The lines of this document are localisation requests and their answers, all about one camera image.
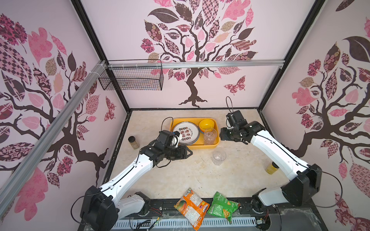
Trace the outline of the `clear cup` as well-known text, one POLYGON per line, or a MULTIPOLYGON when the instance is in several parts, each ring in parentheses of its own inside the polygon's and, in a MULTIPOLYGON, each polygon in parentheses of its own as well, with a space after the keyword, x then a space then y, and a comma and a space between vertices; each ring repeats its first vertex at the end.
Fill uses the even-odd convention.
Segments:
POLYGON ((224 151, 224 149, 216 149, 213 152, 212 162, 216 166, 220 166, 223 164, 223 162, 226 160, 227 154, 224 151))
POLYGON ((203 135, 204 145, 213 145, 217 138, 217 131, 215 129, 206 130, 203 135))

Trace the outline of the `yellow bowl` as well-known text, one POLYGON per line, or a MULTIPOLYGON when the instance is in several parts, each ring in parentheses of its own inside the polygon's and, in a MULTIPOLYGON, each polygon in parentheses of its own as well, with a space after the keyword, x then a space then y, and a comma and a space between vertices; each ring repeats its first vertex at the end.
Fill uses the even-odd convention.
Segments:
POLYGON ((210 118, 203 119, 198 125, 202 133, 204 133, 206 130, 213 129, 214 126, 215 126, 215 122, 210 118))

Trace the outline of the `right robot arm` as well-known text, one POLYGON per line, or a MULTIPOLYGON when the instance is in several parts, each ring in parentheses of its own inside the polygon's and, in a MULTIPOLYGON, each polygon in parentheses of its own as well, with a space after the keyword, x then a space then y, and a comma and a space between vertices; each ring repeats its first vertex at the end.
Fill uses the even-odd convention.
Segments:
POLYGON ((248 123, 237 110, 226 115, 226 127, 221 128, 223 141, 252 144, 267 155, 288 178, 288 183, 275 188, 264 188, 252 196, 251 206, 261 212, 268 206, 290 203, 300 207, 319 192, 322 170, 296 157, 280 144, 269 131, 257 121, 248 123))

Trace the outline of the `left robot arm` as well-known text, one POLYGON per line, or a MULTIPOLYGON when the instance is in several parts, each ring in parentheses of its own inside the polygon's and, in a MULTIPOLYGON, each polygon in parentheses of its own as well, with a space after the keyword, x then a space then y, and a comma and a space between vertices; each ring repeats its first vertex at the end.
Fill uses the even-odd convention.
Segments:
POLYGON ((124 194, 147 172, 164 159, 186 159, 192 151, 181 145, 184 135, 175 131, 160 131, 157 139, 140 149, 137 158, 119 175, 100 187, 91 186, 83 196, 80 217, 82 224, 94 231, 109 231, 116 222, 132 214, 149 213, 150 198, 136 192, 128 198, 124 194))

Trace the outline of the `yellow plastic bin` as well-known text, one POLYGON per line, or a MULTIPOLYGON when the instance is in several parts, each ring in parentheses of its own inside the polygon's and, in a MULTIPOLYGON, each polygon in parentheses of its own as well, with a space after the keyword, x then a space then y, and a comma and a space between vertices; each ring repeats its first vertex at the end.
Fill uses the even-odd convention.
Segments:
POLYGON ((171 131, 180 133, 180 145, 185 145, 191 150, 197 149, 214 149, 220 142, 219 129, 215 119, 209 117, 190 117, 190 118, 175 118, 171 125, 171 131), (212 134, 215 139, 212 143, 206 142, 204 132, 200 125, 206 120, 210 125, 213 125, 212 134))

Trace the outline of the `black-capped bottle left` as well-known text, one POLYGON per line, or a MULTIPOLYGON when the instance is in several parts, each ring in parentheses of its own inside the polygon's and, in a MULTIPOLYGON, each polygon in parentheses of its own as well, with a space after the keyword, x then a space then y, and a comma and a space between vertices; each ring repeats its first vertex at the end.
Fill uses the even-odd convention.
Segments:
POLYGON ((136 150, 140 147, 139 143, 137 142, 137 140, 134 136, 130 136, 128 138, 128 142, 134 150, 136 150))

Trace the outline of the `yellow jar black lid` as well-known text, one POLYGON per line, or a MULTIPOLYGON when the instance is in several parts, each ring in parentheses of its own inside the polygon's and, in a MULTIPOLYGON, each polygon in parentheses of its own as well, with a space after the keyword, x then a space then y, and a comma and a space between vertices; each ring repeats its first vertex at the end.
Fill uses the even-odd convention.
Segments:
POLYGON ((274 174, 278 170, 279 170, 279 166, 274 162, 268 165, 267 168, 265 169, 265 171, 270 175, 274 174))

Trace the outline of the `orange snack bag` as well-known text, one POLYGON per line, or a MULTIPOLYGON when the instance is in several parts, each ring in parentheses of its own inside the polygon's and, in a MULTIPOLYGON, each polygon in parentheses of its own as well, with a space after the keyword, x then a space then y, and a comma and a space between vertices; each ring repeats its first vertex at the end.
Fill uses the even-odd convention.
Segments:
POLYGON ((174 208, 189 221, 194 230, 198 231, 210 204, 189 188, 174 205, 174 208))

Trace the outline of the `green snack bag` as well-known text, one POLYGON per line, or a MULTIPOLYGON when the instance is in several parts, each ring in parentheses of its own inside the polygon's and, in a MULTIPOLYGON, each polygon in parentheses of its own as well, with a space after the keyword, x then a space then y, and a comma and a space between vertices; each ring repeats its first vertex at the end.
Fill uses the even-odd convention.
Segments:
POLYGON ((240 207, 240 203, 230 201, 221 193, 216 192, 213 197, 212 204, 207 213, 211 216, 225 218, 230 224, 232 223, 232 215, 240 207))

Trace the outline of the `white vent grille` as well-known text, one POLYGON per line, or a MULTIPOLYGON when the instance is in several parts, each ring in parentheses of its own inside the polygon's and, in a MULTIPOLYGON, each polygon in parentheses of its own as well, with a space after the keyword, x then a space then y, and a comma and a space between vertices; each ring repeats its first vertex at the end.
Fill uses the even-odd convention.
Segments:
MULTIPOLYGON (((205 218, 200 230, 206 228, 239 228, 239 227, 256 227, 257 220, 254 217, 233 218, 228 222, 225 218, 205 218)), ((113 231, 131 231, 139 228, 141 231, 156 230, 194 230, 190 222, 185 218, 167 218, 167 219, 123 219, 116 222, 113 231)))

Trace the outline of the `aluminium rail bar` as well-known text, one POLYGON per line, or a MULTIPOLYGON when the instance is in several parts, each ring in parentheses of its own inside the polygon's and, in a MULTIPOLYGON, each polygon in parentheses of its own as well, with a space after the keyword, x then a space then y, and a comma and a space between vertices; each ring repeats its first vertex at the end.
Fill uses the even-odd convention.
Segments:
POLYGON ((72 117, 78 104, 93 83, 109 68, 116 67, 160 67, 162 69, 170 68, 192 68, 192 67, 241 67, 241 66, 279 66, 283 67, 285 60, 249 60, 249 61, 218 61, 218 62, 179 62, 179 63, 126 63, 126 64, 106 64, 101 60, 92 71, 88 74, 88 79, 84 81, 72 99, 58 114, 56 119, 51 123, 49 129, 38 139, 31 152, 22 161, 20 166, 15 170, 5 185, 1 188, 1 215, 3 215, 10 204, 14 201, 19 191, 23 188, 26 181, 30 178, 41 159, 48 152, 61 130, 64 128, 68 119, 72 117))

